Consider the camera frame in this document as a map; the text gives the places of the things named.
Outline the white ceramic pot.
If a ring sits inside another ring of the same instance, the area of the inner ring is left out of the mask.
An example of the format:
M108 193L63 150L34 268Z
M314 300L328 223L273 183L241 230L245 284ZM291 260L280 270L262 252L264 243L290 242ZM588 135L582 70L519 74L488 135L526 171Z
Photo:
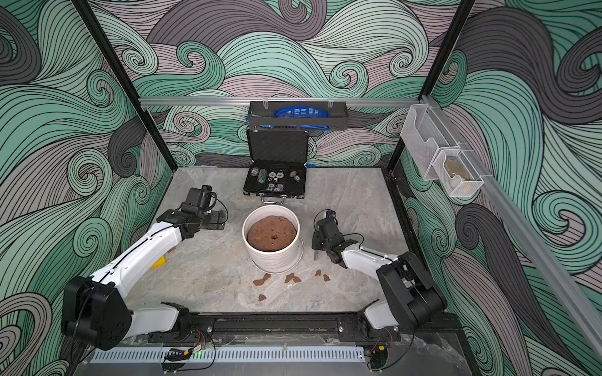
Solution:
M241 236L253 264L268 274L292 271L303 256L300 221L281 205L264 205L245 219Z

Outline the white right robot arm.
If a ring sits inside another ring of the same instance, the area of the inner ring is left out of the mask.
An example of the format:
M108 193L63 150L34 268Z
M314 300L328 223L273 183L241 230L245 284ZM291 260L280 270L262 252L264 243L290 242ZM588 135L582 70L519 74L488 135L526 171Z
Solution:
M374 330L397 327L413 332L448 306L430 272L412 252L391 255L363 246L351 233L339 230L336 214L324 210L314 218L312 249L330 261L377 280L384 300L371 303L362 316Z

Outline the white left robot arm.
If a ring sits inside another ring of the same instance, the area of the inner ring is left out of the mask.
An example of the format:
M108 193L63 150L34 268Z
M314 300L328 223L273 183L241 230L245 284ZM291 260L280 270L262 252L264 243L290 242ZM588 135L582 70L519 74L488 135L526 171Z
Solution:
M189 190L176 209L162 213L141 239L88 277L73 277L64 288L61 332L75 342L108 350L122 340L170 332L181 307L131 310L125 300L136 283L161 257L200 230L223 230L227 211L216 211L213 188Z

